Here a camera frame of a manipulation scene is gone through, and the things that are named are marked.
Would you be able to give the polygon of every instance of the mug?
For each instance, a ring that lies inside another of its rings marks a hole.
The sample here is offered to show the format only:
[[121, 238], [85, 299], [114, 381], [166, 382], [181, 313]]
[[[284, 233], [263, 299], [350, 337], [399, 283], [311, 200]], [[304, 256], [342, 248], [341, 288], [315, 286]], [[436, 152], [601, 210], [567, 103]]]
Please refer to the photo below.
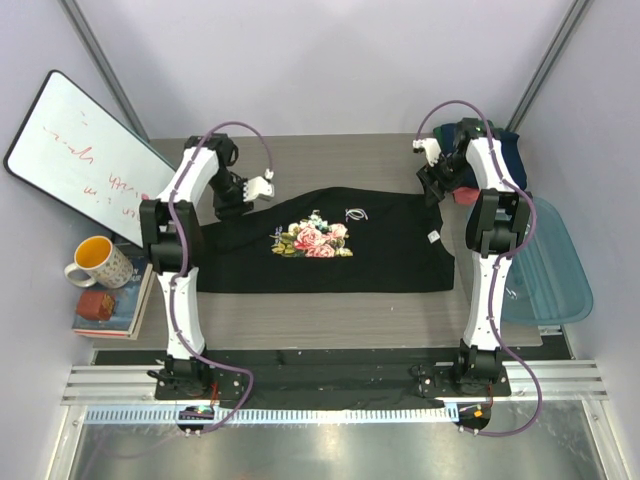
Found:
[[[89, 237], [76, 248], [74, 263], [67, 265], [64, 275], [77, 287], [87, 288], [100, 283], [107, 288], [120, 288], [133, 275], [133, 265], [107, 237]], [[70, 274], [82, 270], [89, 278], [77, 280]]]

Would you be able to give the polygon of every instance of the pink rose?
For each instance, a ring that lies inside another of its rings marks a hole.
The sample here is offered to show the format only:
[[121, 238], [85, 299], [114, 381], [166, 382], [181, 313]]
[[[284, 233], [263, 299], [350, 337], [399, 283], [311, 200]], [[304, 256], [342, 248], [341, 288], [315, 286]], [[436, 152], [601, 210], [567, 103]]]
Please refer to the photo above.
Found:
[[316, 230], [313, 226], [306, 226], [298, 233], [293, 246], [298, 250], [308, 250], [309, 248], [320, 246], [324, 242], [325, 239], [320, 230]]
[[307, 257], [315, 258], [331, 258], [336, 254], [336, 251], [329, 245], [319, 245], [317, 247], [311, 247], [307, 250]]
[[329, 232], [331, 238], [344, 238], [344, 236], [347, 234], [347, 227], [345, 227], [341, 223], [334, 223], [329, 228], [331, 229], [331, 231]]

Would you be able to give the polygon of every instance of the gray floor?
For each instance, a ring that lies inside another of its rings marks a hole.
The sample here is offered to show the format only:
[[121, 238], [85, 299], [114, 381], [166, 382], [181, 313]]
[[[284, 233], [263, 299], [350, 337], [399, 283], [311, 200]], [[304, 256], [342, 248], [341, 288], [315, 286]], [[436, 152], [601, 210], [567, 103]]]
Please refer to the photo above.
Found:
[[[496, 404], [490, 429], [525, 423], [533, 402]], [[545, 402], [538, 422], [505, 439], [449, 423], [229, 427], [176, 438], [175, 426], [85, 426], [72, 479], [604, 480], [581, 402]], [[118, 460], [113, 454], [137, 455]]]
[[[411, 151], [411, 135], [331, 135], [272, 137], [277, 198], [346, 186], [421, 193], [415, 172], [423, 158]], [[256, 176], [266, 155], [255, 138], [234, 138], [240, 160], [234, 171]], [[183, 140], [152, 142], [165, 158], [178, 162]], [[213, 194], [198, 205], [201, 224], [215, 220]], [[270, 204], [260, 202], [259, 209]], [[200, 323], [209, 348], [381, 348], [456, 347], [467, 324], [473, 272], [464, 246], [468, 207], [441, 204], [442, 240], [456, 256], [456, 279], [449, 292], [427, 294], [230, 295], [199, 293]], [[537, 328], [504, 324], [514, 346], [541, 344]], [[157, 285], [149, 299], [138, 340], [96, 340], [100, 349], [164, 349], [167, 327]]]

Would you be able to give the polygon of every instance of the metal pole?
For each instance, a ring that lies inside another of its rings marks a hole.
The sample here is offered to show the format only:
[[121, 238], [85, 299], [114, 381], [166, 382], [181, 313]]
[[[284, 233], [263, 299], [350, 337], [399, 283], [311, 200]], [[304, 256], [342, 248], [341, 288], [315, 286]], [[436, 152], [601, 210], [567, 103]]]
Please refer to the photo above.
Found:
[[591, 6], [592, 0], [574, 0], [573, 4], [569, 8], [569, 11], [562, 20], [560, 28], [556, 32], [555, 37], [551, 41], [551, 45], [547, 49], [544, 57], [536, 73], [533, 75], [531, 82], [527, 86], [516, 110], [513, 112], [511, 120], [507, 125], [507, 130], [515, 132], [522, 124], [524, 117], [529, 112], [531, 105], [538, 96], [542, 85], [546, 81], [551, 69], [558, 61], [560, 54], [564, 51], [565, 47], [569, 43], [569, 39], [577, 29], [580, 21], [584, 18], [588, 8]]
[[73, 28], [80, 37], [80, 41], [87, 49], [89, 56], [98, 69], [98, 72], [100, 72], [100, 76], [106, 83], [107, 88], [118, 104], [118, 107], [120, 107], [120, 110], [129, 122], [129, 125], [142, 140], [148, 142], [149, 137], [147, 132], [142, 126], [142, 122], [133, 109], [122, 85], [118, 81], [118, 77], [113, 71], [109, 60], [107, 60], [102, 47], [100, 47], [98, 39], [93, 34], [93, 30], [91, 30], [89, 22], [87, 22], [82, 10], [78, 6], [78, 2], [76, 0], [59, 0], [59, 2], [64, 12], [67, 14], [71, 25], [73, 25]]

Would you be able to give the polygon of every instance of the white wall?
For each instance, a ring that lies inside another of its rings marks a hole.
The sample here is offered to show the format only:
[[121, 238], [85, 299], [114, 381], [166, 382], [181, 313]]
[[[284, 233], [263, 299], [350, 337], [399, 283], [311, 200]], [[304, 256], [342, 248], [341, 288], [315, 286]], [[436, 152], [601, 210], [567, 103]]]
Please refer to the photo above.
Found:
[[[4, 0], [0, 26], [0, 151], [9, 148], [50, 69], [65, 72], [115, 112], [56, 1]], [[0, 476], [33, 480], [44, 478], [69, 368], [86, 364], [90, 353], [90, 343], [71, 332], [80, 292], [64, 280], [62, 269], [75, 245], [99, 230], [4, 170], [0, 201]]]
[[593, 290], [593, 312], [569, 330], [572, 345], [597, 360], [636, 469], [638, 18], [635, 0], [593, 2], [520, 130], [530, 185], [560, 211]]
[[79, 0], [151, 138], [414, 132], [452, 98], [506, 124], [570, 3]]

